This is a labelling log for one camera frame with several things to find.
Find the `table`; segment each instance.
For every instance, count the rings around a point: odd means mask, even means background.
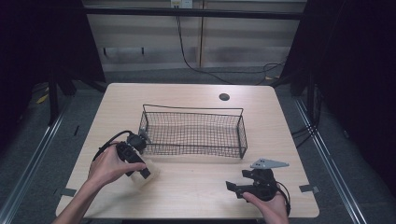
[[[222,101],[219,95],[230,95]],[[275,178],[290,192],[290,217],[316,217],[312,191],[301,193],[308,180],[282,109],[271,87],[181,84],[110,84],[99,106],[76,166],[67,183],[79,189],[89,172],[92,157],[110,137],[123,130],[138,132],[143,104],[185,107],[242,107],[247,152],[241,159],[216,156],[174,156],[149,159],[161,172],[137,189],[126,175],[105,186],[92,202],[92,218],[257,218],[258,209],[236,199],[225,181],[251,184],[241,171],[259,158],[284,161],[289,167],[274,169]],[[63,196],[57,215],[71,197]]]

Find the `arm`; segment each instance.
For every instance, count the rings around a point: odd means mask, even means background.
[[[263,202],[253,194],[245,192],[242,195],[248,202],[259,208],[267,224],[289,224],[286,212],[285,199],[277,192],[275,197],[269,202]]]
[[[92,162],[88,179],[70,204],[52,223],[79,223],[102,187],[116,181],[127,172],[144,168],[146,168],[146,164],[142,162],[121,161],[115,146],[107,148]]]

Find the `hand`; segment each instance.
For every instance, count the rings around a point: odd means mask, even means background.
[[[112,145],[92,162],[87,182],[94,183],[95,186],[102,188],[127,172],[145,168],[146,164],[143,162],[127,163],[120,160],[116,147]]]
[[[286,224],[289,223],[286,212],[285,198],[277,192],[275,197],[268,202],[264,202],[255,195],[245,192],[242,196],[250,203],[259,208],[267,224]]]

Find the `forearm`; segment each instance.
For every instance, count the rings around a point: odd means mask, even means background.
[[[79,223],[100,189],[89,181],[85,182],[70,204],[52,223]]]

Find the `black wire mesh basket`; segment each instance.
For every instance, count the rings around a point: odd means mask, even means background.
[[[214,110],[225,113],[210,113]],[[242,159],[248,149],[242,113],[243,108],[143,105],[139,134],[147,138],[144,153],[203,154]]]

